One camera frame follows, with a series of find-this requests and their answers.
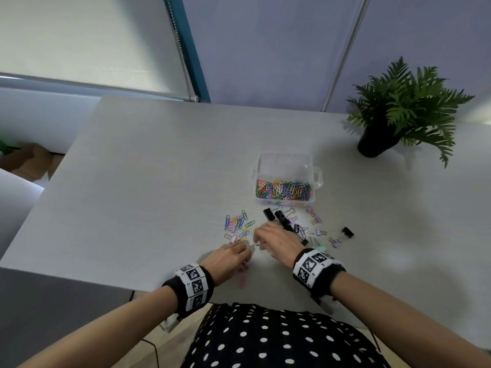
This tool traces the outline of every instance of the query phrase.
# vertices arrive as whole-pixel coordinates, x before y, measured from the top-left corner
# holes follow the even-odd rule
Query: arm
[[[243,243],[213,251],[201,265],[216,286],[244,270],[251,251]],[[47,347],[19,368],[111,367],[177,310],[174,291],[163,286],[83,326]]]
[[[295,235],[272,222],[255,229],[254,241],[290,269],[304,249]],[[330,293],[411,366],[491,366],[491,358],[476,346],[353,275],[340,272]]]

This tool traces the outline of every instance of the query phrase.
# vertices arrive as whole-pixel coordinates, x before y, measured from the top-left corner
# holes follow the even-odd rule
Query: black pot
[[[395,131],[394,125],[367,126],[358,143],[358,151],[366,157],[377,157],[401,140],[402,133],[394,135]]]

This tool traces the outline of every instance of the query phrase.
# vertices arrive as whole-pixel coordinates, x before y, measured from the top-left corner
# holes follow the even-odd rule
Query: black cable
[[[146,342],[146,343],[149,343],[150,345],[152,345],[155,349],[155,358],[157,359],[157,368],[160,368],[160,364],[159,364],[159,355],[157,354],[157,347],[155,346],[155,344],[151,343],[150,341],[147,341],[145,340],[144,338],[141,339],[142,341]]]
[[[372,334],[373,340],[375,341],[375,345],[377,345],[378,352],[382,353],[382,351],[380,350],[380,346],[378,346],[378,342],[377,342],[377,338],[375,337],[375,334],[373,334],[373,332],[370,329],[369,329],[369,331]]]

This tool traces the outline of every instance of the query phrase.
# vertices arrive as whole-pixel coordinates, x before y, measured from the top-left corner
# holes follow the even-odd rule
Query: person's left hand
[[[215,286],[219,286],[237,271],[244,271],[251,256],[252,252],[244,243],[233,243],[212,251],[200,265],[210,273]]]

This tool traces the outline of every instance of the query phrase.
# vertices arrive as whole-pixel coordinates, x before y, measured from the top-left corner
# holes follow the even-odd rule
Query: clear plastic container
[[[310,154],[261,153],[258,157],[253,179],[254,195],[258,203],[306,206],[315,201],[315,190],[322,186],[322,170],[312,165],[312,155]],[[283,200],[258,197],[258,185],[261,185],[264,181],[289,181],[296,185],[304,185],[305,189],[310,185],[310,196],[308,196],[308,200],[294,200],[294,198]]]

